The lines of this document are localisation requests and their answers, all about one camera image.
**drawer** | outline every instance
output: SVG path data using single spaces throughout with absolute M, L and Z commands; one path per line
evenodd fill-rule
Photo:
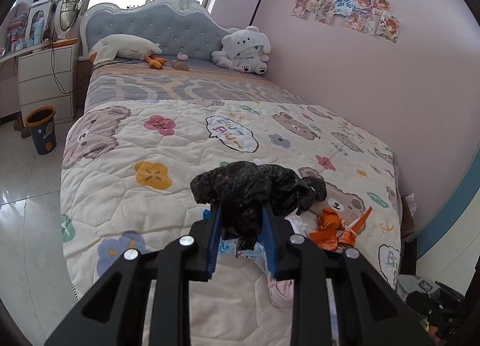
M 71 91 L 71 72 L 56 74 L 58 86 L 62 87 L 66 93 Z M 51 98 L 64 97 L 57 87 L 53 75 L 35 78 L 20 83 L 20 101 L 22 105 Z
M 72 118 L 74 116 L 71 113 L 70 97 L 66 96 L 22 106 L 23 119 L 26 119 L 28 114 L 32 113 L 35 109 L 41 108 L 42 106 L 53 106 L 56 109 L 57 112 L 55 113 L 55 121 L 65 118 Z
M 55 49 L 55 73 L 72 70 L 72 47 Z M 43 50 L 20 58 L 18 64 L 20 82 L 52 73 L 52 50 Z

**nightstand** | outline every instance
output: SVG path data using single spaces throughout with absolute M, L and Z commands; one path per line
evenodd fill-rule
M 79 44 L 55 48 L 55 75 L 58 86 L 63 87 L 67 95 L 62 94 L 55 82 L 52 71 L 52 49 L 22 56 L 18 63 L 18 81 L 20 104 L 23 119 L 37 108 L 54 106 L 56 123 L 71 121 L 77 107 L 76 87 Z

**metal bolt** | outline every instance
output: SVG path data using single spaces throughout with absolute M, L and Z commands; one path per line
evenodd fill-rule
M 134 248 L 130 248 L 123 253 L 123 257 L 126 260 L 134 260 L 138 257 L 138 251 L 135 250 Z
M 346 255 L 347 258 L 355 260 L 360 256 L 360 253 L 356 248 L 350 247 L 350 248 L 345 250 L 345 255 Z
M 301 245 L 305 241 L 305 237 L 298 233 L 294 233 L 290 237 L 290 243 L 295 244 L 295 245 Z
M 195 242 L 195 239 L 190 235 L 185 235 L 180 238 L 178 241 L 181 245 L 192 245 Z

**electric fan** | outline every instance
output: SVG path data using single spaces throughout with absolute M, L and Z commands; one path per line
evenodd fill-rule
M 83 0 L 59 0 L 55 12 L 55 31 L 59 39 L 65 38 L 74 26 Z

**bed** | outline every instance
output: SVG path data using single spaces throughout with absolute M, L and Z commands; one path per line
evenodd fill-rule
M 353 221 L 373 212 L 356 247 L 392 287 L 400 258 L 393 151 L 321 106 L 266 78 L 213 65 L 229 31 L 195 0 L 111 4 L 83 17 L 83 52 L 112 33 L 159 42 L 165 57 L 189 56 L 190 71 L 167 64 L 112 63 L 94 71 L 85 115 L 72 127 L 62 165 L 63 251 L 78 298 L 128 248 L 159 250 L 202 218 L 190 181 L 245 160 L 321 176 L 330 207 Z M 305 212 L 311 231 L 315 216 Z M 290 344 L 291 308 L 273 307 L 266 276 L 246 258 L 219 256 L 208 283 L 190 284 L 194 345 Z

